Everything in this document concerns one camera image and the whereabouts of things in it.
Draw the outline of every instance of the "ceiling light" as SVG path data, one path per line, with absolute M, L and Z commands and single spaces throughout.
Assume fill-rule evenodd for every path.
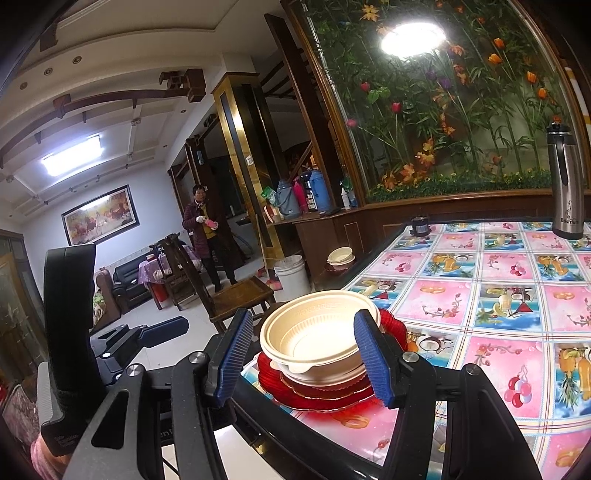
M 100 147 L 100 139 L 98 136 L 95 136 L 67 150 L 49 155 L 42 159 L 41 163 L 43 163 L 49 175 L 57 177 L 86 166 L 99 158 L 102 153 L 103 149 Z

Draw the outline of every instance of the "framed painting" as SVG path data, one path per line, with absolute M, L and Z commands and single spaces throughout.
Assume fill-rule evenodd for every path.
M 70 245 L 97 244 L 139 225 L 129 185 L 78 205 L 61 219 Z

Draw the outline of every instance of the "bottle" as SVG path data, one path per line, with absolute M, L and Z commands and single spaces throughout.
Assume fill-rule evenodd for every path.
M 351 210 L 351 204 L 349 203 L 349 196 L 344 188 L 341 187 L 340 196 L 343 199 L 343 205 L 345 206 L 345 210 Z

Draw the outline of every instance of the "sofa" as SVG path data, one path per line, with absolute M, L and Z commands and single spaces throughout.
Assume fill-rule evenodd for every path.
M 113 272 L 113 293 L 121 313 L 127 313 L 152 298 L 150 291 L 138 283 L 139 264 L 146 257 L 147 254 L 134 258 Z

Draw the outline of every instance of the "white bucket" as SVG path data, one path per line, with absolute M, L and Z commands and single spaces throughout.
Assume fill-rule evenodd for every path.
M 292 255 L 279 260 L 274 266 L 283 291 L 285 301 L 294 300 L 311 292 L 306 273 L 306 265 L 301 255 Z

